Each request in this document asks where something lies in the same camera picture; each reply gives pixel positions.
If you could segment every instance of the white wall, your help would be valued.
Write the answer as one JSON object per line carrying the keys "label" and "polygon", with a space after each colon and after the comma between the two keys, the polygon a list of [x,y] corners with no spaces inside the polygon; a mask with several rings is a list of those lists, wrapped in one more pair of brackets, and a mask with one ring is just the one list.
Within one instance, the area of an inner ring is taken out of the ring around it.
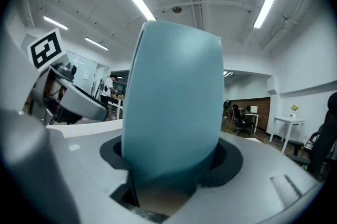
{"label": "white wall", "polygon": [[267,91],[267,76],[250,75],[235,80],[227,87],[227,98],[229,100],[256,99],[269,97]]}
{"label": "white wall", "polygon": [[337,24],[332,10],[317,2],[272,59],[280,93],[337,80]]}
{"label": "white wall", "polygon": [[11,7],[7,8],[4,13],[3,27],[6,30],[11,41],[18,47],[25,37],[25,25],[21,19],[18,5],[12,2]]}
{"label": "white wall", "polygon": [[[291,106],[305,120],[302,135],[292,130],[291,138],[306,142],[323,124],[327,102],[337,91],[337,24],[333,11],[323,0],[315,0],[298,28],[272,53],[277,95],[271,99],[267,132],[273,131],[274,116],[289,116]],[[283,135],[286,126],[276,127]]]}
{"label": "white wall", "polygon": [[[77,67],[73,80],[74,85],[91,94],[97,62],[69,51],[67,51],[67,55],[71,63]],[[85,72],[88,72],[88,77],[84,77]]]}
{"label": "white wall", "polygon": [[230,100],[230,95],[229,95],[229,93],[224,93],[223,94],[223,101],[226,101],[226,100]]}
{"label": "white wall", "polygon": [[267,52],[254,52],[245,48],[238,51],[223,49],[223,66],[225,70],[272,75],[271,56]]}

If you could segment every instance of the blue cylindrical object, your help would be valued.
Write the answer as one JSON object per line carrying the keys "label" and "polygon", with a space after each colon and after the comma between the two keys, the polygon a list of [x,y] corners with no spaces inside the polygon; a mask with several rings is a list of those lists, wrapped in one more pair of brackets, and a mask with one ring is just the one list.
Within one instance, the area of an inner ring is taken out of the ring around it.
{"label": "blue cylindrical object", "polygon": [[221,39],[150,21],[140,33],[124,104],[122,155],[136,186],[193,188],[209,170],[223,110]]}

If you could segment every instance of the white table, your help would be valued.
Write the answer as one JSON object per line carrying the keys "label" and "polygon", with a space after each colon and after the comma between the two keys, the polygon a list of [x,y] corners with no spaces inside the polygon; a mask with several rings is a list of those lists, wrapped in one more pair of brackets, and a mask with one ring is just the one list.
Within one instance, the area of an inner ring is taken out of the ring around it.
{"label": "white table", "polygon": [[301,124],[301,130],[300,130],[300,135],[301,135],[303,124],[304,124],[304,119],[293,119],[293,118],[290,118],[290,117],[274,117],[274,129],[273,129],[273,133],[270,136],[269,142],[272,141],[273,136],[276,134],[275,132],[276,132],[276,121],[277,120],[281,121],[281,122],[289,123],[288,131],[285,135],[285,143],[284,143],[284,145],[282,147],[282,151],[281,151],[281,153],[284,153],[286,145],[287,145],[288,140],[289,140],[289,136],[290,136],[292,126],[294,124]]}
{"label": "white table", "polygon": [[115,98],[115,97],[111,97],[112,99],[118,100],[118,104],[114,104],[111,101],[108,101],[108,104],[117,107],[117,119],[120,118],[120,111],[123,110],[123,106],[122,106],[122,101],[124,101],[124,99],[119,99],[119,98]]}
{"label": "white table", "polygon": [[254,129],[254,133],[256,133],[256,128],[257,128],[257,122],[259,121],[259,114],[258,113],[242,113],[246,116],[254,116],[256,117],[256,122],[255,122],[255,129]]}

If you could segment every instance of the black office chair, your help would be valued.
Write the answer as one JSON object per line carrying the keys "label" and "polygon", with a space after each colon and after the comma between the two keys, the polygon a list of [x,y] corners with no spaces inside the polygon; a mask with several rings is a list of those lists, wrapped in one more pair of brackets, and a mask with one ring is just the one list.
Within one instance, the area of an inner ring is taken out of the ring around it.
{"label": "black office chair", "polygon": [[243,120],[243,117],[237,105],[233,105],[233,111],[234,111],[234,116],[236,118],[235,124],[238,127],[238,129],[235,129],[234,132],[236,133],[238,131],[239,132],[238,134],[240,133],[250,134],[251,132],[247,130],[247,128],[250,127],[251,124]]}
{"label": "black office chair", "polygon": [[337,93],[330,96],[328,100],[328,112],[326,112],[324,124],[321,126],[319,136],[315,141],[310,152],[310,159],[296,156],[298,149],[304,146],[304,143],[288,141],[295,146],[296,155],[288,155],[299,165],[307,165],[308,172],[315,178],[320,174],[322,163],[326,160],[332,146],[337,140]]}

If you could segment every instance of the gray surface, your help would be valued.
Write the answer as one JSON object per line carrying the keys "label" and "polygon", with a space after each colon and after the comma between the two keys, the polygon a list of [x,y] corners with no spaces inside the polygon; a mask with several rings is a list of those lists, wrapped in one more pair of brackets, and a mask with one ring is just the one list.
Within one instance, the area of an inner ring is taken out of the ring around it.
{"label": "gray surface", "polygon": [[[61,173],[63,174],[77,205],[81,223],[150,223],[148,220],[145,220],[138,215],[130,213],[129,210],[117,204],[114,200],[112,200],[108,195],[103,192],[103,190],[99,186],[102,184],[102,182],[104,182],[104,172],[102,172],[102,174],[97,174],[97,177],[95,178],[91,178],[89,175],[89,171],[92,171],[94,167],[92,167],[91,163],[83,166],[83,162],[78,161],[78,158],[75,157],[73,154],[74,151],[71,152],[69,150],[68,143],[70,142],[70,139],[64,139],[62,133],[57,130],[51,129],[50,133],[51,144],[54,149],[56,159],[60,165]],[[106,134],[97,135],[97,137],[99,136],[105,136],[105,138],[108,139],[108,135]],[[89,136],[79,137],[79,141],[76,141],[76,143],[81,144],[80,141],[83,141],[83,138],[88,137]],[[89,151],[87,153],[87,157],[89,158],[91,152]],[[94,165],[100,167],[103,166],[100,162],[95,163]],[[114,183],[115,185],[119,185],[113,180],[111,181],[110,185],[114,185]]]}
{"label": "gray surface", "polygon": [[93,120],[104,120],[106,118],[107,110],[101,103],[80,92],[71,82],[61,78],[57,78],[57,81],[67,88],[60,101],[62,107]]}
{"label": "gray surface", "polygon": [[287,223],[294,222],[301,215],[303,208],[306,208],[310,205],[311,201],[316,197],[321,188],[322,184],[316,184],[304,195],[302,199],[299,199],[291,207],[288,207],[282,213],[279,213],[274,217],[263,221],[262,223],[263,224],[285,223],[284,221],[285,218],[288,220]]}
{"label": "gray surface", "polygon": [[21,49],[28,57],[28,45],[30,45],[33,41],[37,40],[37,38],[33,37],[32,35],[26,34],[23,38]]}
{"label": "gray surface", "polygon": [[[79,208],[82,223],[149,223],[129,212],[108,197],[123,181],[123,171],[114,170],[100,157],[103,142],[116,137],[121,130],[64,139],[51,130],[52,144],[63,175]],[[269,145],[221,133],[235,144],[244,157],[242,169],[224,186],[201,188],[165,223],[257,223],[281,213],[285,208],[270,178],[287,175],[305,194],[318,183],[297,164]],[[80,145],[70,152],[69,146]],[[286,210],[301,211],[299,200]]]}
{"label": "gray surface", "polygon": [[0,42],[0,107],[22,110],[39,73],[2,27]]}
{"label": "gray surface", "polygon": [[33,117],[1,109],[0,126],[1,161],[23,197],[54,223],[79,223],[75,202],[49,143],[48,130]]}

